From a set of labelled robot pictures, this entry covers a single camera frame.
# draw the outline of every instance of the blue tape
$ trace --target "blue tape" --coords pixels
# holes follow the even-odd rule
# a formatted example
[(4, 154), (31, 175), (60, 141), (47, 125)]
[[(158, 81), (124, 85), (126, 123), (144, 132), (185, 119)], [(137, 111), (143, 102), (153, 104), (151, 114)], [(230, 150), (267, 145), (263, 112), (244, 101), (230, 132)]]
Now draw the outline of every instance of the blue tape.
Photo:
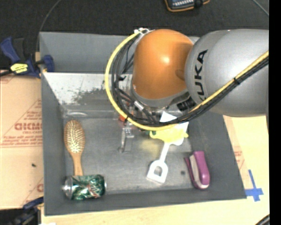
[(253, 184), (253, 188), (245, 189), (245, 194), (247, 196), (252, 196), (253, 199), (254, 199), (254, 202), (258, 202), (258, 201), (260, 201), (259, 196), (263, 195), (263, 191), (262, 191), (261, 188), (256, 188), (256, 184), (255, 184), (255, 181), (254, 181), (254, 178), (253, 178), (253, 174), (252, 174), (252, 171), (250, 169), (249, 169), (249, 175), (250, 175), (250, 178), (251, 178), (251, 181), (252, 181), (252, 184)]

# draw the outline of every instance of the blue clamp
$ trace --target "blue clamp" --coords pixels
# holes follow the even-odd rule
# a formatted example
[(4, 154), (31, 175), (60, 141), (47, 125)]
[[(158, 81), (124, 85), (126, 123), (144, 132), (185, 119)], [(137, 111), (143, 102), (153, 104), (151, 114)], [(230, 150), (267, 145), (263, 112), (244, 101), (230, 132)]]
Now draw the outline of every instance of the blue clamp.
[(47, 72), (54, 72), (54, 62), (50, 55), (45, 55), (40, 61), (33, 61), (30, 55), (25, 61), (16, 52), (11, 37), (7, 37), (0, 43), (0, 48), (5, 56), (10, 58), (12, 65), (10, 70), (16, 75), (29, 75), (40, 78), (40, 68), (38, 65), (44, 64)]

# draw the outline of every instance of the table surface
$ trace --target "table surface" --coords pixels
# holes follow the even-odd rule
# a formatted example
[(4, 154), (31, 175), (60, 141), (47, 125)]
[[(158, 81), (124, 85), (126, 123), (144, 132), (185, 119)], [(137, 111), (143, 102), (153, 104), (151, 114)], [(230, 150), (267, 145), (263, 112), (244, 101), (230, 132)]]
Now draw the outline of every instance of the table surface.
[(269, 214), (269, 136), (265, 116), (232, 118), (224, 116), (232, 145), (239, 145), (245, 163), (253, 174), (256, 188), (261, 188), (260, 201), (252, 196), (241, 200), (201, 202), (153, 208), (89, 212), (63, 216), (45, 216), (42, 223), (57, 225), (173, 223), (192, 225), (254, 225)]

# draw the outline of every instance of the purple stapler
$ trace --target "purple stapler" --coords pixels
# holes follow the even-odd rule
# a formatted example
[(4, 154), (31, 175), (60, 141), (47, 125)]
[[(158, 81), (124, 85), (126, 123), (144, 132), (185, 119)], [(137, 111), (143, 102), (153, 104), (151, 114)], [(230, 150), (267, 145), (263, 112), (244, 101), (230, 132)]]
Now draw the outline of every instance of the purple stapler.
[(192, 184), (198, 189), (206, 189), (210, 183), (210, 174), (206, 164), (204, 151), (195, 151), (185, 157)]

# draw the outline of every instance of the green soda can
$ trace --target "green soda can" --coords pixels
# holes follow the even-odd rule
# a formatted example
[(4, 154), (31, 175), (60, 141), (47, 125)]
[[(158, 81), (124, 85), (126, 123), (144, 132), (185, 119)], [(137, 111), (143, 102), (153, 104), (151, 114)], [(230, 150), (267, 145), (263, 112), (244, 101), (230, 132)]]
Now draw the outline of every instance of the green soda can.
[(71, 200), (99, 198), (104, 195), (106, 183), (102, 175), (67, 177), (62, 190)]

